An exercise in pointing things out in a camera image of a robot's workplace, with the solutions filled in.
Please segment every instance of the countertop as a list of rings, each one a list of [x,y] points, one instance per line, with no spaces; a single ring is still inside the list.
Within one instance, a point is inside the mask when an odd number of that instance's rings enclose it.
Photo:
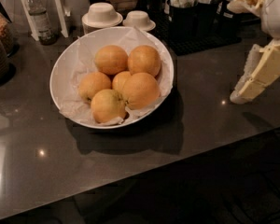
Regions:
[[[254,102],[230,103],[259,25],[242,42],[176,57],[175,86],[151,115],[112,131],[63,117],[50,72],[74,41],[41,46],[17,34],[15,76],[0,86],[0,219],[280,127],[280,78]]]

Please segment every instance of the glass bottle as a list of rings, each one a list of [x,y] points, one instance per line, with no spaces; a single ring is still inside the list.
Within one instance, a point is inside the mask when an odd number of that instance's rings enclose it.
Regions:
[[[29,15],[35,22],[39,41],[42,45],[50,45],[56,42],[57,36],[53,33],[48,12],[40,0],[26,0]]]

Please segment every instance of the robotic hand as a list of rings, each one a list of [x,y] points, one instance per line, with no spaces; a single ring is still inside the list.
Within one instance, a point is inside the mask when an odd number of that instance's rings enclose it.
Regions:
[[[251,12],[261,19],[261,30],[272,37],[262,48],[255,44],[246,60],[244,74],[231,94],[231,101],[253,101],[280,77],[280,0],[231,0],[228,10]]]

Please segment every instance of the white cup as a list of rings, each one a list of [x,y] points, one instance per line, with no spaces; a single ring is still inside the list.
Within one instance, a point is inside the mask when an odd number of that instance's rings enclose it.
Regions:
[[[84,34],[91,31],[112,27],[122,22],[122,16],[108,3],[95,3],[82,17]]]
[[[122,24],[124,26],[135,26],[146,32],[156,27],[156,23],[149,18],[148,14],[139,10],[130,11]]]

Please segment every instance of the wall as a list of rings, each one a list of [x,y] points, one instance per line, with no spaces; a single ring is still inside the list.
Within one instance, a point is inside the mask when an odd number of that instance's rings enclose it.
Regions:
[[[29,24],[22,8],[21,0],[0,0],[8,16],[13,21],[18,33],[29,32]],[[89,0],[64,0],[66,7],[71,10],[71,23],[81,26],[81,17],[89,8]],[[46,6],[50,21],[55,30],[60,29],[57,9],[54,0],[42,0]]]

